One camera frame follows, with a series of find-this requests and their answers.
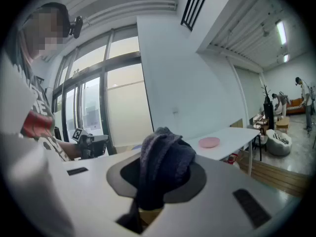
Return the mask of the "black straight railing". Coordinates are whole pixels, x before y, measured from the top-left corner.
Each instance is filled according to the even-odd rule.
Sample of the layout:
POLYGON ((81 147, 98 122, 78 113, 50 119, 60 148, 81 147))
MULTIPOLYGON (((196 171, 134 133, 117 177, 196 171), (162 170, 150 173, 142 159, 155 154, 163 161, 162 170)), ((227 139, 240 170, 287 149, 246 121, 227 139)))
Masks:
POLYGON ((187 0, 181 19, 181 25, 185 25, 192 31, 205 1, 206 0, 187 0))

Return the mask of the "grey beanbag seat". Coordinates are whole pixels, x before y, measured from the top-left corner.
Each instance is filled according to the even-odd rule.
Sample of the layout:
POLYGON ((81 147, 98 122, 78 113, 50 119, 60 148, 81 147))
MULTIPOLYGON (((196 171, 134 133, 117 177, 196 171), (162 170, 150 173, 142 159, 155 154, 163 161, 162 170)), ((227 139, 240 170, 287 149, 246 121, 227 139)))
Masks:
POLYGON ((268 137, 267 141, 267 150, 270 154, 277 156, 277 157, 285 157, 291 153, 292 149, 292 139, 286 134, 279 130, 272 130, 269 129, 266 131, 266 135, 268 137), (278 141, 273 137, 274 133, 277 132, 283 138, 289 141, 289 144, 284 144, 281 141, 278 141))

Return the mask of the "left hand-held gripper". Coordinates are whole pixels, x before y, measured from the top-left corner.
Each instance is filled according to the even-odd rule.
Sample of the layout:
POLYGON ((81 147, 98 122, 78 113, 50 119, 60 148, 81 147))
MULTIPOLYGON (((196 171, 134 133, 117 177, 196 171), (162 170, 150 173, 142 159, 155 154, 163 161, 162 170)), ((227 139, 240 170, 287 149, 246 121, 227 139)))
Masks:
POLYGON ((92 135, 82 128, 76 128, 73 140, 79 145, 81 159, 90 159, 105 154, 109 137, 108 135, 92 135))

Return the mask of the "black coat tree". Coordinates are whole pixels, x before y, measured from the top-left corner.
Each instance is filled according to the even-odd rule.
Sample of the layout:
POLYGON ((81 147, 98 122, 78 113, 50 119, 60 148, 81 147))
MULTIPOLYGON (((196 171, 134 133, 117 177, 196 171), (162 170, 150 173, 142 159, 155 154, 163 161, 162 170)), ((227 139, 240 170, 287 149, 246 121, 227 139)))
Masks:
POLYGON ((269 103, 271 102, 271 100, 270 100, 270 98, 269 98, 269 92, 270 92, 270 91, 267 91, 267 86, 266 86, 266 85, 264 85, 264 86, 262 87, 262 89, 263 89, 263 93, 264 93, 264 95, 265 95, 265 101, 264 101, 264 103, 265 103, 265 104, 269 104, 269 103))

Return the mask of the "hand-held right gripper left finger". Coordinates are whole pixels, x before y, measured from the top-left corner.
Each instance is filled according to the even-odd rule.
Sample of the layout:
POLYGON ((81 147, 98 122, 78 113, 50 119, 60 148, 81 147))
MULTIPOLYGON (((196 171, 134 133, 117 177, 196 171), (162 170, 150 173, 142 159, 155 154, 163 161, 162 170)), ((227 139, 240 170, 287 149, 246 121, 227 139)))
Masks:
POLYGON ((133 155, 128 151, 112 156, 63 162, 47 154, 49 171, 66 211, 75 237, 139 237, 116 220, 128 213, 132 199, 116 194, 108 184, 108 169, 133 155))

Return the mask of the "person's dark printed T-shirt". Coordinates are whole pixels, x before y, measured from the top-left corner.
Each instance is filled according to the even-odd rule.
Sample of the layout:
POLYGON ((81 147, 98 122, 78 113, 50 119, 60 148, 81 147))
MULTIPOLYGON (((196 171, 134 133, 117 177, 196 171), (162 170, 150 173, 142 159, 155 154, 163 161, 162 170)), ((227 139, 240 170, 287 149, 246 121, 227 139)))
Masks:
POLYGON ((23 136, 33 138, 42 144, 47 150, 56 152, 61 161, 69 161, 70 158, 58 144, 55 134, 55 118, 51 112, 46 94, 36 76, 29 67, 15 65, 22 80, 25 81, 30 91, 35 95, 35 101, 27 115, 21 133, 23 136))

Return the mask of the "orange sofa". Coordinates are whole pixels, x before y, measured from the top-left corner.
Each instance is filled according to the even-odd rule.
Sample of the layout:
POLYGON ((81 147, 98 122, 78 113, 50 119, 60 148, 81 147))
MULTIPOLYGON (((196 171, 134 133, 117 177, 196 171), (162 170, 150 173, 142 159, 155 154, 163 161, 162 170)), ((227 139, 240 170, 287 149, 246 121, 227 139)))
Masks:
POLYGON ((290 103, 286 105, 286 115, 290 116, 293 114, 303 114, 306 112, 305 106, 302 105, 303 99, 298 98, 291 100, 290 103))

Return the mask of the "dark blue cloth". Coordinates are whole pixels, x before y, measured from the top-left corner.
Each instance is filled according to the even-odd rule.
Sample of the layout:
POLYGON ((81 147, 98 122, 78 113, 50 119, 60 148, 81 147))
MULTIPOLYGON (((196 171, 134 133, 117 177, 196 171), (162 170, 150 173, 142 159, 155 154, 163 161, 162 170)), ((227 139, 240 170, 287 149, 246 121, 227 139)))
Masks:
POLYGON ((163 196, 187 182, 195 150, 181 135, 159 127, 147 136, 140 154, 137 203, 142 210, 163 207, 163 196))

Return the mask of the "black window frame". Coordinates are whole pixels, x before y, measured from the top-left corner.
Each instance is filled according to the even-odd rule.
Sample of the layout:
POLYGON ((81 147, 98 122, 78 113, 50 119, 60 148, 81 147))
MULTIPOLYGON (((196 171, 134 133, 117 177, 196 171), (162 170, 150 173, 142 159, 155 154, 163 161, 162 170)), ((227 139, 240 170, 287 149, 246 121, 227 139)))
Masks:
POLYGON ((111 29, 63 57, 51 107, 62 141, 74 143, 82 128, 108 136, 107 155, 140 149, 154 127, 136 24, 111 29))

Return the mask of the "big pink plate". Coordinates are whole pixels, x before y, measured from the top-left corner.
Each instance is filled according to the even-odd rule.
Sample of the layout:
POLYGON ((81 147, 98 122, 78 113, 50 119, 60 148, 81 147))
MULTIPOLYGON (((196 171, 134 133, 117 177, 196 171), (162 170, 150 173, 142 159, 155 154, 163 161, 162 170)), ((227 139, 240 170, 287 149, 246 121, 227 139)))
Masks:
POLYGON ((217 137, 205 137, 198 142, 201 148, 209 149, 217 147, 220 144, 220 139, 217 137))

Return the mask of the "person's left forearm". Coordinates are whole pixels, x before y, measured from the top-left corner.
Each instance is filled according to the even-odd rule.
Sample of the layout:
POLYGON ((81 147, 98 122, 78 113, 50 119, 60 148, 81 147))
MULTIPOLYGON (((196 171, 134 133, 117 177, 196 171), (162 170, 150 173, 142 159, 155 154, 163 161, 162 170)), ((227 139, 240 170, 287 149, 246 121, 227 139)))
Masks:
POLYGON ((70 160, 75 160, 81 157, 81 149, 78 144, 64 142, 61 140, 56 140, 65 154, 70 158, 70 160))

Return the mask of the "striped cushion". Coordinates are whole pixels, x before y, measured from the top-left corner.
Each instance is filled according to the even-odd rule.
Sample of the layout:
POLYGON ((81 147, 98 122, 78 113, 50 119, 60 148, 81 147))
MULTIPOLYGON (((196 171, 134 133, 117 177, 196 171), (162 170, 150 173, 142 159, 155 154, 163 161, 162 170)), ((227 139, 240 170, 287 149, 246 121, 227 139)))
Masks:
POLYGON ((274 133, 273 137, 275 139, 277 139, 278 141, 281 141, 282 143, 286 144, 286 145, 289 144, 289 141, 287 139, 283 138, 282 136, 280 136, 280 134, 277 132, 274 133))

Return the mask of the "long ceiling light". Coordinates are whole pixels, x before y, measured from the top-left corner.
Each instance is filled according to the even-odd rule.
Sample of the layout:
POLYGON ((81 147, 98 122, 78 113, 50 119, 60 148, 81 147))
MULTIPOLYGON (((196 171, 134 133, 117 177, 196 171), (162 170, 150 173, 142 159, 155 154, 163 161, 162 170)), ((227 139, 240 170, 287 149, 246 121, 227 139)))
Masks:
POLYGON ((287 43, 287 39, 286 39, 284 23, 281 20, 278 20, 276 22, 276 27, 280 36, 281 44, 285 45, 287 43))

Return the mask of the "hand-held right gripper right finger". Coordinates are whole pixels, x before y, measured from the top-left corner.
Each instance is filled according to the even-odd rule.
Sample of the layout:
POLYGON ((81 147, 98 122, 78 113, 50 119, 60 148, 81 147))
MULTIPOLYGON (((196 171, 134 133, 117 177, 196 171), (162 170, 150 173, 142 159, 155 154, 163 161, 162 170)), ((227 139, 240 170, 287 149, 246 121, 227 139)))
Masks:
POLYGON ((202 191, 186 203, 166 204, 145 237, 269 237, 297 208, 300 199, 262 184, 218 160, 196 156, 206 173, 202 191), (245 189, 271 215, 254 228, 233 192, 245 189))

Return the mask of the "round wooden table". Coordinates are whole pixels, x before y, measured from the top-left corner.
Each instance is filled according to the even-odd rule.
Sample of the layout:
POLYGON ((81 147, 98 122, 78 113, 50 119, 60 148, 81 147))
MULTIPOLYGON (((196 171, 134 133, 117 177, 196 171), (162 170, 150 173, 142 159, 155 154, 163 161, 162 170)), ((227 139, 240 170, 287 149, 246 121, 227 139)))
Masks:
POLYGON ((288 128, 289 128, 289 123, 290 123, 289 117, 284 117, 283 119, 280 119, 279 121, 276 122, 276 130, 283 129, 285 133, 287 133, 288 128))

